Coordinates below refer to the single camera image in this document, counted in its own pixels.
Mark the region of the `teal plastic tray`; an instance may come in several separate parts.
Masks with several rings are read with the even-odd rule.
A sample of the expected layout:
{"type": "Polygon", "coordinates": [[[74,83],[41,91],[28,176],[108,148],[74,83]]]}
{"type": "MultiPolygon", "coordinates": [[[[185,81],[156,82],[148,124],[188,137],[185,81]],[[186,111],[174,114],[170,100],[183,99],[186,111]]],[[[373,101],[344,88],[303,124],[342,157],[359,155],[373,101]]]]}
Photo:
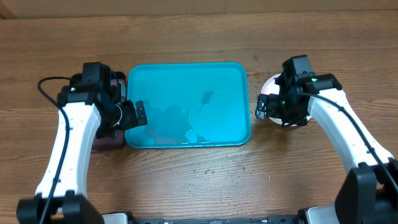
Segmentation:
{"type": "Polygon", "coordinates": [[[125,132],[135,149],[240,146],[251,137],[247,74],[237,62],[138,65],[127,98],[142,101],[147,116],[125,132]]]}

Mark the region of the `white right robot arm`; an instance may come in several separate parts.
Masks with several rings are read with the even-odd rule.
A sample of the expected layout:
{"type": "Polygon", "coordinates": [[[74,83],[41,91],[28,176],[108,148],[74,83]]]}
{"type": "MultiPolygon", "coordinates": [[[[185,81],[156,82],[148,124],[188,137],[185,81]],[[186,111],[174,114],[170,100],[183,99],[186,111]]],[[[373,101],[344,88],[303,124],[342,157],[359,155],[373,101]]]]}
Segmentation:
{"type": "Polygon", "coordinates": [[[397,159],[366,129],[337,88],[292,95],[261,93],[256,117],[283,127],[313,118],[335,147],[346,171],[330,205],[279,215],[277,223],[397,223],[397,159]]]}

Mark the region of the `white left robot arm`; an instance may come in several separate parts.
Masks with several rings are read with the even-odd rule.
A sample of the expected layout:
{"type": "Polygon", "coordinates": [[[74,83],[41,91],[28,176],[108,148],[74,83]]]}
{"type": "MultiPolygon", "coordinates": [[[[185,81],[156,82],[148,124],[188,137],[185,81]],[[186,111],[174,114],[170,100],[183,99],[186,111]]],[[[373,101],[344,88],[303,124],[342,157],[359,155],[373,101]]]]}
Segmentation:
{"type": "Polygon", "coordinates": [[[45,175],[33,199],[19,201],[19,223],[135,223],[131,212],[100,214],[87,197],[91,149],[102,115],[95,104],[67,103],[45,175]]]}

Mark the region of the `white plate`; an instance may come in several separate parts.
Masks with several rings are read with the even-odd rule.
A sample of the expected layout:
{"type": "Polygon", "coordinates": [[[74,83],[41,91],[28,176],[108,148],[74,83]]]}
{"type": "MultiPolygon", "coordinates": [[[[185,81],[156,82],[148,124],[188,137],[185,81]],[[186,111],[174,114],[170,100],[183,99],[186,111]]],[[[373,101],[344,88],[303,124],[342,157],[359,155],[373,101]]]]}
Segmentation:
{"type": "MultiPolygon", "coordinates": [[[[265,82],[265,84],[262,86],[261,93],[265,95],[269,94],[279,94],[279,85],[275,84],[276,78],[278,78],[281,75],[281,73],[278,73],[277,75],[272,76],[268,81],[265,82]]],[[[311,120],[311,116],[307,116],[307,121],[311,120]]],[[[282,124],[282,120],[279,118],[270,118],[271,121],[277,123],[277,124],[282,124]]]]}

